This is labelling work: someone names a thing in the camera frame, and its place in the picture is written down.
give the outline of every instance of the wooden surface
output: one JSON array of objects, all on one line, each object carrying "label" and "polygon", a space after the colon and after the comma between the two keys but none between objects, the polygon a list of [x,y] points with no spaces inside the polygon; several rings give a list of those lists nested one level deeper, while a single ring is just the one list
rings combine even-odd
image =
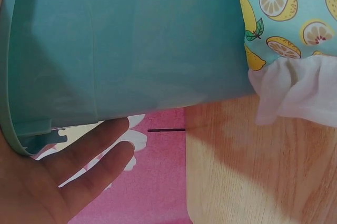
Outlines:
[{"label": "wooden surface", "polygon": [[194,224],[337,223],[337,131],[300,119],[254,124],[256,96],[189,107]]}]

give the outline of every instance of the black line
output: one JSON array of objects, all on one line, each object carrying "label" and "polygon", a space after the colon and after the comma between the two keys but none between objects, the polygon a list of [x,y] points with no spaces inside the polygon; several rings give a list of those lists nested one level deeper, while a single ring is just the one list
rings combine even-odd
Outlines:
[{"label": "black line", "polygon": [[158,129],[148,129],[147,132],[178,132],[186,131],[185,128],[158,128]]}]

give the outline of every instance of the green leaf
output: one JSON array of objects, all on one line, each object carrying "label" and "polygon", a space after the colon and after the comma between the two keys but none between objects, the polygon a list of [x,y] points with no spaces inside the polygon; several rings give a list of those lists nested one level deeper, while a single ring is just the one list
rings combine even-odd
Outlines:
[{"label": "green leaf", "polygon": [[256,34],[257,36],[261,36],[263,32],[264,32],[264,24],[263,24],[262,18],[260,18],[256,22]]},{"label": "green leaf", "polygon": [[245,37],[247,39],[248,42],[251,42],[253,40],[256,39],[256,35],[254,35],[251,31],[249,30],[246,30],[246,32],[244,33],[245,34]]}]

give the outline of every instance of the hand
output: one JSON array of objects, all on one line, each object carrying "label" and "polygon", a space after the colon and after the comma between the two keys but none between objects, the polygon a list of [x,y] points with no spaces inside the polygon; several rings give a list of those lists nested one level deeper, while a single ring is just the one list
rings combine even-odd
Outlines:
[{"label": "hand", "polygon": [[0,223],[68,223],[118,177],[134,147],[129,142],[118,143],[92,169],[64,187],[58,186],[127,129],[126,118],[106,121],[40,161],[13,152],[0,132]]}]

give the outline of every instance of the teal plastic container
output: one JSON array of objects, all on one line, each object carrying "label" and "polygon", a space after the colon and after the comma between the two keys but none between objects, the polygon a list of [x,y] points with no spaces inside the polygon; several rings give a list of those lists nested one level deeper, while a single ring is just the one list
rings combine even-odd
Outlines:
[{"label": "teal plastic container", "polygon": [[22,155],[58,128],[249,94],[239,0],[3,0],[0,124]]}]

